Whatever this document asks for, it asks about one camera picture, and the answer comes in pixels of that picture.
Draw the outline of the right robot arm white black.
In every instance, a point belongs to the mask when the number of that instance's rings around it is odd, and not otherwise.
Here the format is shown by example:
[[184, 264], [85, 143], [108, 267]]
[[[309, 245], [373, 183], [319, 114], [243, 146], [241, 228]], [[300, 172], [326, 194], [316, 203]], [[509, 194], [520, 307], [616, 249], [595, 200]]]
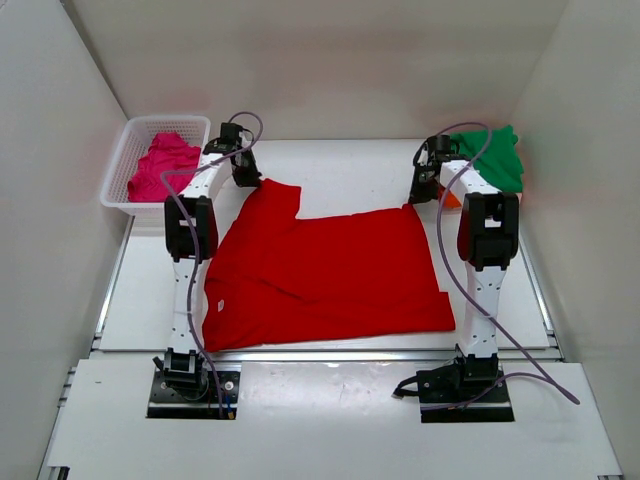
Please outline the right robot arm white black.
[[439, 203], [436, 234], [442, 256], [444, 205], [450, 197], [461, 205], [456, 246], [467, 274], [467, 285], [460, 288], [466, 307], [457, 345], [459, 368], [449, 374], [448, 387], [467, 401], [483, 390], [484, 379], [498, 375], [495, 321], [502, 282], [518, 252], [519, 199], [491, 185], [459, 150], [459, 143], [444, 133], [421, 144], [412, 160], [409, 202]]

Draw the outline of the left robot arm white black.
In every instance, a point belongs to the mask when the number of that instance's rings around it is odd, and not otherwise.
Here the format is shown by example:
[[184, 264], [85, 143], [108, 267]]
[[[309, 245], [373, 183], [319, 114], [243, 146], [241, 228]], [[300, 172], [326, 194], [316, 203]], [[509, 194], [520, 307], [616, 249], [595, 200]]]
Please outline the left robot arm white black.
[[252, 151], [259, 138], [258, 133], [231, 118], [203, 147], [196, 168], [166, 171], [160, 176], [168, 191], [164, 201], [165, 245], [175, 285], [164, 370], [176, 371], [174, 385], [188, 398], [203, 395], [209, 385], [209, 373], [200, 365], [206, 356], [201, 333], [204, 276], [219, 244], [213, 201], [228, 179], [239, 188], [260, 186], [262, 174]]

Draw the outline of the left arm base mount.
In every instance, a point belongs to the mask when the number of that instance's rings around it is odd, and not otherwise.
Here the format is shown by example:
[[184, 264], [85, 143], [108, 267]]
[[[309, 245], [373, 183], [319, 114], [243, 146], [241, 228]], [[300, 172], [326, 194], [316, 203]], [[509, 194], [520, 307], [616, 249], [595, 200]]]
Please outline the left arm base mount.
[[176, 354], [169, 349], [153, 358], [146, 416], [151, 419], [235, 420], [241, 370], [210, 370], [195, 351]]

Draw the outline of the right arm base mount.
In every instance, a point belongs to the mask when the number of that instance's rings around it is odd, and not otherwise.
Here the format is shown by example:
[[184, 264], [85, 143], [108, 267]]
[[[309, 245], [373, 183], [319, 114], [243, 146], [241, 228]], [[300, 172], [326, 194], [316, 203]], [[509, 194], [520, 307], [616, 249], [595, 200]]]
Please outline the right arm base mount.
[[423, 424], [510, 423], [515, 414], [497, 353], [487, 357], [455, 348], [453, 359], [422, 369], [395, 387], [395, 399], [416, 398]]

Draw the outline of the red t-shirt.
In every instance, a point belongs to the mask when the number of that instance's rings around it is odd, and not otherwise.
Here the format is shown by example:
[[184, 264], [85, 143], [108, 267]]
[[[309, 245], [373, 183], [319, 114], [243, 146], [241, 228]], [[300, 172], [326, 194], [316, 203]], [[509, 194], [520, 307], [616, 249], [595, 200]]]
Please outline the red t-shirt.
[[301, 193], [244, 202], [206, 274], [208, 351], [455, 329], [413, 206], [300, 219]]

